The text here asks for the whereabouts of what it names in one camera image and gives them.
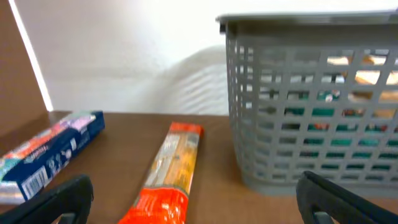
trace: brown wooden surface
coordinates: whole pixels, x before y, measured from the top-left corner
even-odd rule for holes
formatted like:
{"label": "brown wooden surface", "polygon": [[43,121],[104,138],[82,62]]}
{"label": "brown wooden surface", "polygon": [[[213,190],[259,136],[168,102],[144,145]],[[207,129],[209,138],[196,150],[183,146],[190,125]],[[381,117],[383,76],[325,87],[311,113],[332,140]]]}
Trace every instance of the brown wooden surface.
{"label": "brown wooden surface", "polygon": [[[42,116],[0,138],[0,148],[28,139],[65,113]],[[201,140],[188,206],[187,223],[302,223],[295,197],[263,196],[241,182],[228,118],[157,114],[105,114],[105,130],[62,170],[51,188],[77,174],[88,174],[94,201],[88,223],[117,223],[132,205],[172,121],[201,124]],[[372,199],[398,213],[398,201]],[[10,206],[0,206],[1,211]]]}
{"label": "brown wooden surface", "polygon": [[0,136],[47,113],[8,1],[0,1]]}

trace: cardboard box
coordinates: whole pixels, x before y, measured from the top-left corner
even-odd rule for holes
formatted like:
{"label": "cardboard box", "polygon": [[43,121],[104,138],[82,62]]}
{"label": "cardboard box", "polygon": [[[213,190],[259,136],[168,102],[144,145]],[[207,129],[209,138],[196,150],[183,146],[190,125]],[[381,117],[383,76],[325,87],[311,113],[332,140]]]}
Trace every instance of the cardboard box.
{"label": "cardboard box", "polygon": [[105,127],[102,111],[72,113],[0,159],[0,203],[37,195]]}

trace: snack package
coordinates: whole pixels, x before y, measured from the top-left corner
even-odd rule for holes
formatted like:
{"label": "snack package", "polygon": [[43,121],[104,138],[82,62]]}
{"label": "snack package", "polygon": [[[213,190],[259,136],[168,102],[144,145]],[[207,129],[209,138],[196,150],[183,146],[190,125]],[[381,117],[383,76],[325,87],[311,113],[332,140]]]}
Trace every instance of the snack package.
{"label": "snack package", "polygon": [[37,195],[105,127],[102,111],[72,113],[0,158],[0,203]]}
{"label": "snack package", "polygon": [[203,128],[172,123],[134,205],[119,224],[183,224]]}

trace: laundry basket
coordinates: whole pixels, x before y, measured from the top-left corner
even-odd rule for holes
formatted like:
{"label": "laundry basket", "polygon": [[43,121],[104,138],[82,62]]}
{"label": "laundry basket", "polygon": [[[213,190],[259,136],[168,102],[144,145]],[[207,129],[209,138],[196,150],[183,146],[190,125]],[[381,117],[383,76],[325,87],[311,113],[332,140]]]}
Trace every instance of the laundry basket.
{"label": "laundry basket", "polygon": [[248,186],[273,194],[304,170],[348,187],[398,186],[398,14],[218,21]]}

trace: orange wrapper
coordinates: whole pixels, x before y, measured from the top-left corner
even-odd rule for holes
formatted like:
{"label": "orange wrapper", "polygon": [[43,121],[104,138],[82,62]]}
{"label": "orange wrapper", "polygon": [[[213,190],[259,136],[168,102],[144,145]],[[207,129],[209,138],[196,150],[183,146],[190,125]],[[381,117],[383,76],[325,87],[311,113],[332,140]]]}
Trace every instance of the orange wrapper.
{"label": "orange wrapper", "polygon": [[183,224],[203,128],[172,123],[134,205],[119,224]]}

